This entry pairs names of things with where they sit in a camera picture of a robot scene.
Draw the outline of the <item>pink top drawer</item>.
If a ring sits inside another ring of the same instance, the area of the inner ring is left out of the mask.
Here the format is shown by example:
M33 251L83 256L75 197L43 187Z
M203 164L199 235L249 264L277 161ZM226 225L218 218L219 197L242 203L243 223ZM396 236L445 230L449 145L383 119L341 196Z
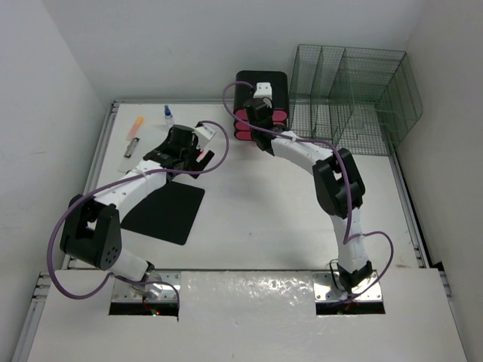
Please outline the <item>pink top drawer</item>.
M248 121L248 116L244 109L239 109L236 111L235 115L243 121ZM272 121L274 123L285 123L288 119L288 115L285 110L276 109L272 115Z

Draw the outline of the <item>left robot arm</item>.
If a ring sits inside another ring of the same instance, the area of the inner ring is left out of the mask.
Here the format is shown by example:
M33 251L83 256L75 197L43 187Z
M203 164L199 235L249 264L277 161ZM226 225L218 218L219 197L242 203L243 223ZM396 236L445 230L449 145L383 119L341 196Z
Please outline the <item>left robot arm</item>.
M122 220L177 175L196 178L209 171L207 165L214 153L206 146L216 134L215 126L211 121L199 122L195 127L175 124L165 140L121 179L74 197L55 228L62 234L60 249L142 291L162 284L151 262L123 246Z

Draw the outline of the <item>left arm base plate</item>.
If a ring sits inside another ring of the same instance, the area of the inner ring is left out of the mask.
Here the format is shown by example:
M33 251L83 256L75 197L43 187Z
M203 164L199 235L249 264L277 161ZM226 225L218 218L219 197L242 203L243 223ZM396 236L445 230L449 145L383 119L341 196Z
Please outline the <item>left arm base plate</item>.
M177 302L176 292L180 292L181 273L179 271L155 270L147 278L154 284L134 286L120 280L114 281L112 302Z

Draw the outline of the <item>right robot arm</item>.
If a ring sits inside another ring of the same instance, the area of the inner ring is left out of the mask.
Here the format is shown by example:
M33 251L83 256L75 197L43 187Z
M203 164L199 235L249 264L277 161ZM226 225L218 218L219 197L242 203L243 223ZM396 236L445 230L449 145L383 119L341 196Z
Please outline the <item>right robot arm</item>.
M360 208L365 184L347 149L330 151L304 142L293 131L272 120L272 108L260 98L244 102L252 140L259 149L283 158L308 172L315 186L319 206L331 218L337 240L337 270L340 297L353 299L353 289L373 272L365 250Z

